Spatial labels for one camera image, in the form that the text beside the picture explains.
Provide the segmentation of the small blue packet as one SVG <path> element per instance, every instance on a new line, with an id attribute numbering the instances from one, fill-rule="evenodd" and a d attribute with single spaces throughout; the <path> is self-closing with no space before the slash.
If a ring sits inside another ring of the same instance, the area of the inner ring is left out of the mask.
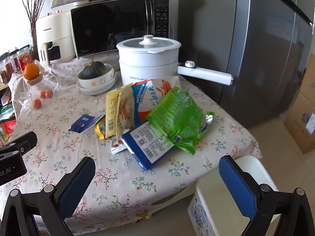
<path id="1" fill-rule="evenodd" d="M 84 131 L 86 131 L 87 129 L 89 129 L 90 127 L 92 127 L 93 125 L 95 125 L 97 122 L 99 122 L 99 120 L 101 120 L 101 118 L 103 118 L 103 116 L 105 116 L 105 113 L 102 112 L 97 116 L 91 116 L 89 114 L 83 114 L 82 116 L 80 116 L 79 119 L 77 119 L 69 128 L 70 132 L 74 132 L 74 133 L 83 133 Z"/>

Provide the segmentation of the blue white biscuit box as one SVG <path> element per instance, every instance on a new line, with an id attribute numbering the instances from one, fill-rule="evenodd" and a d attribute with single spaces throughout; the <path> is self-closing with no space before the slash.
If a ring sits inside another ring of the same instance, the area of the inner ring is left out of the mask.
<path id="1" fill-rule="evenodd" d="M 124 133 L 121 140 L 144 171 L 150 170 L 176 148 L 149 121 Z"/>

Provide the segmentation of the yellow snack packet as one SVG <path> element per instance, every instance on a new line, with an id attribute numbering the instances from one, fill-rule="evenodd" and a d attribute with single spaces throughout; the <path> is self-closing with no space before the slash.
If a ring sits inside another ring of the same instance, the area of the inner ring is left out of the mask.
<path id="1" fill-rule="evenodd" d="M 125 129 L 134 127 L 132 84 L 123 85 L 106 95 L 106 138 L 120 139 Z"/>

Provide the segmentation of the green snack bag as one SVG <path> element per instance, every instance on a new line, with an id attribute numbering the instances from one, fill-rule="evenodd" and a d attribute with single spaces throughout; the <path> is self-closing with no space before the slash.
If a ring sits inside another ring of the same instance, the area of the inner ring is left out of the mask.
<path id="1" fill-rule="evenodd" d="M 146 116 L 174 146 L 192 155 L 215 118 L 213 111 L 203 111 L 179 86 L 173 87 Z"/>

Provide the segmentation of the white red blue bag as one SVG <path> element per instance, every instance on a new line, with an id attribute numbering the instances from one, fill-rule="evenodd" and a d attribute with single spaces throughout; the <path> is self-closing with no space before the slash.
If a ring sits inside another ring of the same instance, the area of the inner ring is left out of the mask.
<path id="1" fill-rule="evenodd" d="M 134 100 L 134 127 L 145 121 L 145 117 L 158 105 L 166 94 L 175 86 L 180 86 L 178 76 L 144 80 L 132 84 Z M 121 138 L 111 137 L 111 153 L 113 155 L 125 150 Z"/>

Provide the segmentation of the yellow wrapper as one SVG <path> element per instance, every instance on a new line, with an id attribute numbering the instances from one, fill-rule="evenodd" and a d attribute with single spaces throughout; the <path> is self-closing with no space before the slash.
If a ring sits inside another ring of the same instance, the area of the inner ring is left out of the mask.
<path id="1" fill-rule="evenodd" d="M 96 122 L 94 130 L 99 140 L 106 139 L 106 116 L 103 116 Z"/>

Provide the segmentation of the glass jar with oranges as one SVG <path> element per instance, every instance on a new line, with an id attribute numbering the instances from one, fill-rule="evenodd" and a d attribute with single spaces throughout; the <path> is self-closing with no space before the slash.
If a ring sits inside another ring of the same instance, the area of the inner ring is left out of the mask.
<path id="1" fill-rule="evenodd" d="M 51 103 L 58 85 L 58 77 L 55 74 L 39 73 L 32 80 L 23 77 L 23 90 L 19 94 L 19 103 L 28 105 L 33 110 L 46 108 Z"/>

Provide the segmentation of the red lidded jars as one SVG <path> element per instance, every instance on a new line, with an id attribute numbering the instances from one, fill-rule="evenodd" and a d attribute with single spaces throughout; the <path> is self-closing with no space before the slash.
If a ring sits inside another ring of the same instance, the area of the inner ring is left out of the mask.
<path id="1" fill-rule="evenodd" d="M 7 84 L 13 73 L 23 72 L 26 65 L 32 62 L 31 47 L 26 45 L 12 52 L 1 55 L 1 83 Z"/>

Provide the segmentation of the stacked white bowls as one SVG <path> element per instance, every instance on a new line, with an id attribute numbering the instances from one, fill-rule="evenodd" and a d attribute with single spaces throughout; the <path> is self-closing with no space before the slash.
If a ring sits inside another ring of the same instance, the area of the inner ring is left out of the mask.
<path id="1" fill-rule="evenodd" d="M 95 96 L 109 91 L 116 83 L 114 68 L 109 64 L 104 64 L 106 73 L 92 79 L 80 79 L 76 83 L 78 90 L 87 96 Z"/>

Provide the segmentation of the dark green pumpkin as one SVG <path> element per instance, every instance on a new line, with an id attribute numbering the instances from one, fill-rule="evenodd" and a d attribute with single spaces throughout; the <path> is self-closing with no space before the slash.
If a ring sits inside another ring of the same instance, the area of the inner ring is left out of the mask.
<path id="1" fill-rule="evenodd" d="M 79 79 L 94 79 L 106 73 L 106 66 L 100 61 L 92 60 L 79 74 Z"/>

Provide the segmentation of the cream air fryer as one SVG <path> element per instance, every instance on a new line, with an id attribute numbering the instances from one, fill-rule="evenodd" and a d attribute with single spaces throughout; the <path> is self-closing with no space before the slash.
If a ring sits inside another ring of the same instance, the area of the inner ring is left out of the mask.
<path id="1" fill-rule="evenodd" d="M 69 11 L 57 10 L 36 22 L 37 49 L 43 65 L 64 63 L 75 57 Z"/>

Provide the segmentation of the black microwave oven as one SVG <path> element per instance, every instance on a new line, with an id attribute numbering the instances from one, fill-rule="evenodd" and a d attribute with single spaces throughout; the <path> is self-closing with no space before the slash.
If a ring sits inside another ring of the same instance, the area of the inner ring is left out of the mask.
<path id="1" fill-rule="evenodd" d="M 144 35 L 177 39 L 178 0 L 95 0 L 70 11 L 78 58 Z"/>

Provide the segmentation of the dried twigs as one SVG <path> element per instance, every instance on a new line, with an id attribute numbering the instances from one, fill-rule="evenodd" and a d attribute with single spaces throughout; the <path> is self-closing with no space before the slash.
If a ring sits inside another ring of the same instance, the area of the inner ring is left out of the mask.
<path id="1" fill-rule="evenodd" d="M 37 47 L 37 31 L 36 22 L 40 17 L 45 0 L 22 0 L 23 7 L 27 13 L 27 17 L 31 28 L 31 55 L 34 60 L 39 60 Z"/>

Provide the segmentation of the white electric cooking pot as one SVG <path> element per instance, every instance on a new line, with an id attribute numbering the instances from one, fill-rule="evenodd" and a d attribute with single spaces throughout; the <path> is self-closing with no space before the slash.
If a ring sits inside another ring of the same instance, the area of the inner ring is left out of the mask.
<path id="1" fill-rule="evenodd" d="M 169 38 L 144 35 L 119 42 L 119 66 L 122 83 L 128 85 L 148 79 L 180 74 L 230 86 L 233 76 L 228 73 L 199 68 L 194 61 L 178 62 L 181 43 Z"/>

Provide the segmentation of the grey refrigerator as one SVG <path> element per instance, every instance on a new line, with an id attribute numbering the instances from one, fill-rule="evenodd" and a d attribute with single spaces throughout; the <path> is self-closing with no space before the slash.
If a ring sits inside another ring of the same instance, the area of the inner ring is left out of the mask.
<path id="1" fill-rule="evenodd" d="M 179 60 L 233 76 L 193 83 L 244 127 L 286 111 L 310 55 L 314 0 L 179 0 Z"/>

